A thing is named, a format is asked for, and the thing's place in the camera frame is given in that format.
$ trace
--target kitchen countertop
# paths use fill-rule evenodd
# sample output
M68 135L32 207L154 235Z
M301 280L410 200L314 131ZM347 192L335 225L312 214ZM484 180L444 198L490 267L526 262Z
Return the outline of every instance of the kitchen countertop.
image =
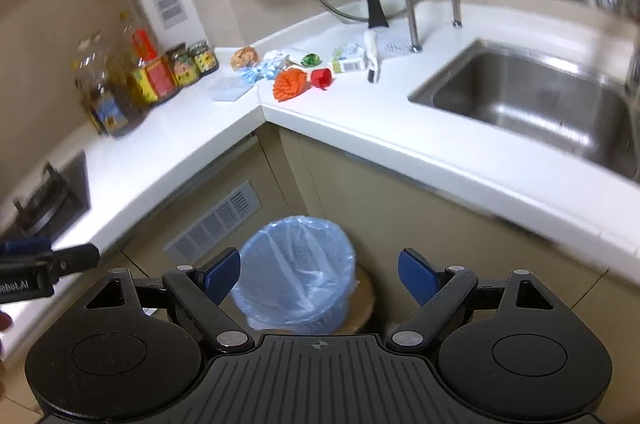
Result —
M466 4L464 27L451 25L449 3L417 7L423 52L385 60L378 84L365 72L339 74L328 90L312 88L278 103L270 81L260 81L235 102L212 102L217 74L203 78L152 110L121 139L99 137L87 124L47 155L62 166L84 149L91 210L54 248L92 242L106 252L171 192L264 122L355 154L444 195L523 226L563 252L597 268L610 268L640 284L640 186L585 160L534 140L419 104L407 97L475 39L483 38L595 67L623 80L632 42L564 20L508 8ZM408 38L405 20L391 30ZM353 40L363 24L329 13L310 18L254 44L260 54L296 46L330 60L334 47ZM219 49L223 65L233 49ZM0 226L12 216L11 198L37 183L37 166L0 207ZM11 354L56 296L2 309L15 325L2 336Z

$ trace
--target crumpled orange paper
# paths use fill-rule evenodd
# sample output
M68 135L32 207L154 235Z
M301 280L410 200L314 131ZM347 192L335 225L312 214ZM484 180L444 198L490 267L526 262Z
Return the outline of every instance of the crumpled orange paper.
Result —
M306 90L306 72L299 68L281 71L273 83L273 97L278 101L299 96Z

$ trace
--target plastic trash bag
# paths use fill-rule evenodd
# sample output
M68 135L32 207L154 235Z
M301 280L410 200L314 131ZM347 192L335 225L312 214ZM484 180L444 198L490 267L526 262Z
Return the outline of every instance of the plastic trash bag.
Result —
M240 261L231 294L251 328L328 334L344 321L356 258L333 222L308 216L272 222L244 244Z

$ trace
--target blue crumpled wrapper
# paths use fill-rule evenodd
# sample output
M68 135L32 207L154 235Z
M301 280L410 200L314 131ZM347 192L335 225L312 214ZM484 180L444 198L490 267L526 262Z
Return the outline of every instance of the blue crumpled wrapper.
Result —
M238 69L241 79L247 84L253 84L261 79L274 80L287 65L287 56L277 50L271 50L264 55L264 59L253 67Z

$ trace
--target stainless steel sink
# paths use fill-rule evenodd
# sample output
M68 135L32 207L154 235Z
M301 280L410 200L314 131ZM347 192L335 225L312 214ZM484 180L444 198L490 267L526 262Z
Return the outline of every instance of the stainless steel sink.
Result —
M638 178L624 86L571 62L477 41L409 97Z

